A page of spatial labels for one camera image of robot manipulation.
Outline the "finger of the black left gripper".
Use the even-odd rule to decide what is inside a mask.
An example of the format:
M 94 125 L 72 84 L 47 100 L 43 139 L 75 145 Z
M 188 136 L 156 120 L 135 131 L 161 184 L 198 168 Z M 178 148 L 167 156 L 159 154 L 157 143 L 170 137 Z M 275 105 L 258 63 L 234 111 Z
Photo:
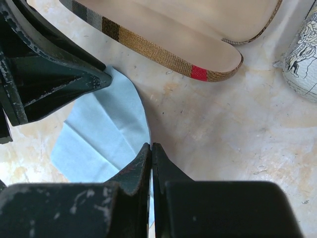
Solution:
M 39 121 L 78 97 L 110 86 L 106 66 L 25 0 L 0 3 L 0 141 L 11 126 Z

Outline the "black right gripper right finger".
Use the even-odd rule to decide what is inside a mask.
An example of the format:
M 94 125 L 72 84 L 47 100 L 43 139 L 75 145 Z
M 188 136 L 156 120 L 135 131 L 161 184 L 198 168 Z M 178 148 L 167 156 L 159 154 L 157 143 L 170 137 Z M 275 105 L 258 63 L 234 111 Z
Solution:
M 300 238 L 282 189 L 269 181 L 195 181 L 152 147 L 158 238 Z

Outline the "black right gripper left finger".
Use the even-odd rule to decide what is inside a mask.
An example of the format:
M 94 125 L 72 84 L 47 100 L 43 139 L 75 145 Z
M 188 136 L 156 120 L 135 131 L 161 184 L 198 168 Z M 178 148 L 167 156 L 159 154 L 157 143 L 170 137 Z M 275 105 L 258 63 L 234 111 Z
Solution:
M 0 193 L 3 238 L 146 238 L 151 149 L 102 183 L 18 183 Z

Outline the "light blue cloth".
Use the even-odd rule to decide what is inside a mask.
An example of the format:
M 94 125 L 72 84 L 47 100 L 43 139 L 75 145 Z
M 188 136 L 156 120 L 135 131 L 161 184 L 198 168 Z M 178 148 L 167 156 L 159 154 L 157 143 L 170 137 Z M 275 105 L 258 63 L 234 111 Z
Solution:
M 135 86 L 111 66 L 105 73 L 111 85 L 75 101 L 51 153 L 53 165 L 70 182 L 107 181 L 151 142 Z

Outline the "plaid brown glasses case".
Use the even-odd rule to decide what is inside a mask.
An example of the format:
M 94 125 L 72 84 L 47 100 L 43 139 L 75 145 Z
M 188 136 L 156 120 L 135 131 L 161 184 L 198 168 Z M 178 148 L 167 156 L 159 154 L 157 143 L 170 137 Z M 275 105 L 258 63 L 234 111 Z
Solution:
M 231 78 L 244 58 L 238 45 L 258 38 L 279 0 L 64 0 L 105 35 L 192 79 Z

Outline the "map print glasses case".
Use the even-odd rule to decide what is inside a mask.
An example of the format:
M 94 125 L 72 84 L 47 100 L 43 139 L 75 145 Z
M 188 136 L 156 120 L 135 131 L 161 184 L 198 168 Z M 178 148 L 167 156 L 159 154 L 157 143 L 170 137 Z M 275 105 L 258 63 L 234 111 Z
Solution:
M 317 101 L 317 2 L 314 1 L 292 43 L 274 67 L 282 69 L 288 86 L 297 94 Z

